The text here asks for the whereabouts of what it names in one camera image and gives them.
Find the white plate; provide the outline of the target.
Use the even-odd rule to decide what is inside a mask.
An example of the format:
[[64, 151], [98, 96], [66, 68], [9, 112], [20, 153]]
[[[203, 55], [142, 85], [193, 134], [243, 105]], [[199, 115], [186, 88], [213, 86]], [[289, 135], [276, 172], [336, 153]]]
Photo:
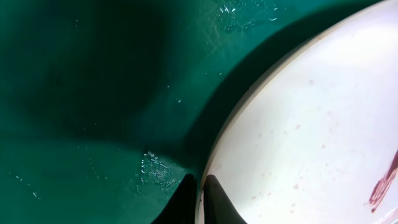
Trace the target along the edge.
[[246, 223], [397, 222], [397, 2], [342, 20], [268, 70], [219, 135], [215, 175]]

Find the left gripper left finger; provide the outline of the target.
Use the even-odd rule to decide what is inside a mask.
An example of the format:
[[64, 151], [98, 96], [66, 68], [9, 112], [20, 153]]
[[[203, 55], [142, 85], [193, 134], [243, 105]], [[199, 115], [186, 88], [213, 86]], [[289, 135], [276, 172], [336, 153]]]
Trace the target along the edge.
[[197, 180], [186, 174], [152, 224], [194, 224], [196, 200]]

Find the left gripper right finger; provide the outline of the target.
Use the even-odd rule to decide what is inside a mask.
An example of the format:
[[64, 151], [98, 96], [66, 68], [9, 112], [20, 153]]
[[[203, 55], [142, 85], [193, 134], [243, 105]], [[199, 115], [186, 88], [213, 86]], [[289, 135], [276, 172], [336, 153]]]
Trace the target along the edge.
[[215, 175], [206, 177], [203, 191], [205, 224], [246, 224]]

